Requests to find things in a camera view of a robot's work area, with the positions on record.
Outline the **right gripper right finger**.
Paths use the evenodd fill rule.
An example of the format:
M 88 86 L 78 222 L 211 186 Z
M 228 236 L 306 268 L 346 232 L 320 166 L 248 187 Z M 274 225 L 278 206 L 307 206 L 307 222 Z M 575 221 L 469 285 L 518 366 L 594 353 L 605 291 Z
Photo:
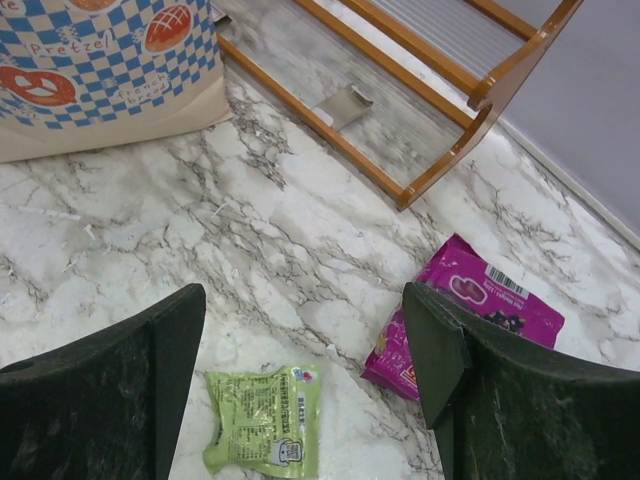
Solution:
M 405 328 L 448 479 L 635 479 L 639 375 L 551 350 L 417 283 Z

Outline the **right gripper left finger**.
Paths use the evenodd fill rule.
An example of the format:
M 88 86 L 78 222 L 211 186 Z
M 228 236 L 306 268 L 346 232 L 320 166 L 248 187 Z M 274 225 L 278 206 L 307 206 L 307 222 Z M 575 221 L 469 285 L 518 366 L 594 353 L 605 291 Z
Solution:
M 2 478 L 168 478 L 205 313 L 203 286 L 189 284 L 2 368 Z

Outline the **blue checkered paper bag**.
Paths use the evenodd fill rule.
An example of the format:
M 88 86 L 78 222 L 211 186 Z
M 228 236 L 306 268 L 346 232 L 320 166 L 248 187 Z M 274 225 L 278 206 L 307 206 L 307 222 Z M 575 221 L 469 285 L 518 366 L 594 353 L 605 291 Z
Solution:
M 5 1 L 1 159 L 190 133 L 229 119 L 207 1 Z

